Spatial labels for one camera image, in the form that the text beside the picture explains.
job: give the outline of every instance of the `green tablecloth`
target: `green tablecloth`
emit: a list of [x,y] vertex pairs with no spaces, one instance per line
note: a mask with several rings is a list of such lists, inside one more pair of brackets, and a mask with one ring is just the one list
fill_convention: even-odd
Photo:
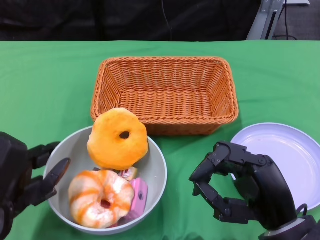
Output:
[[[320,42],[1,42],[0,131],[28,147],[61,141],[92,125],[89,115],[99,64],[116,56],[219,56],[231,65],[238,120],[210,136],[154,137],[168,167],[167,188],[147,219],[110,240],[256,240],[264,232],[215,220],[188,177],[219,140],[244,127],[277,122],[320,142]],[[36,171],[42,174],[43,169]],[[239,197],[230,177],[211,182],[224,197]],[[312,211],[318,221],[320,209]],[[29,207],[8,240],[96,240],[60,220],[47,202]]]

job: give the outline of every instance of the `plate rim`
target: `plate rim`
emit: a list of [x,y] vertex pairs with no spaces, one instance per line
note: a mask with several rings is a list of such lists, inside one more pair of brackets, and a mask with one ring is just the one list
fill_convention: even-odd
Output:
[[[299,132],[300,134],[303,134],[304,136],[306,136],[307,138],[309,138],[317,147],[318,149],[320,149],[320,145],[316,142],[316,140],[314,140],[311,136],[309,136],[308,134],[306,134],[305,132],[293,127],[293,126],[289,126],[289,125],[286,125],[286,124],[282,124],[282,123],[276,123],[276,122],[261,122],[261,123],[256,123],[256,124],[252,124],[252,125],[249,125],[245,128],[243,128],[242,130],[240,130],[236,135],[234,135],[234,137],[232,138],[231,140],[231,143],[235,143],[235,144],[238,144],[236,142],[234,142],[234,139],[239,136],[242,132],[246,131],[247,129],[249,128],[253,128],[255,126],[259,126],[259,125],[274,125],[274,126],[281,126],[281,127],[285,127],[285,128],[289,128],[289,129],[292,129],[294,131],[297,131]],[[232,180],[236,180],[235,176],[231,173],[231,178]],[[308,211],[312,210],[312,209],[315,209],[317,208],[318,206],[320,206],[320,201],[316,204],[314,204],[313,206],[308,206]]]

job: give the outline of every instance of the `metal stand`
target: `metal stand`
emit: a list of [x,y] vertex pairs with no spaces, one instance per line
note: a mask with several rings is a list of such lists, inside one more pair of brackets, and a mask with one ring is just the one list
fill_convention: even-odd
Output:
[[262,0],[247,40],[271,40],[285,0]]

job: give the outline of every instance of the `orange donut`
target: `orange donut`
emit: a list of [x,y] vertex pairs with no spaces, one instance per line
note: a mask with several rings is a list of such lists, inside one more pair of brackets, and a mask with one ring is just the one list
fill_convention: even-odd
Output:
[[126,170],[147,154],[147,129],[132,112],[113,108],[96,119],[87,149],[101,168]]
[[[116,224],[130,211],[135,192],[131,184],[109,170],[83,171],[71,182],[70,213],[76,223],[104,229]],[[105,208],[102,201],[110,206]]]

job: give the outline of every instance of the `black backdrop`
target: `black backdrop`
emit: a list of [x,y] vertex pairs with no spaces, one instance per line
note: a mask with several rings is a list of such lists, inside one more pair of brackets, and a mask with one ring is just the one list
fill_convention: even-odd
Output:
[[245,40],[261,0],[1,0],[0,40]]

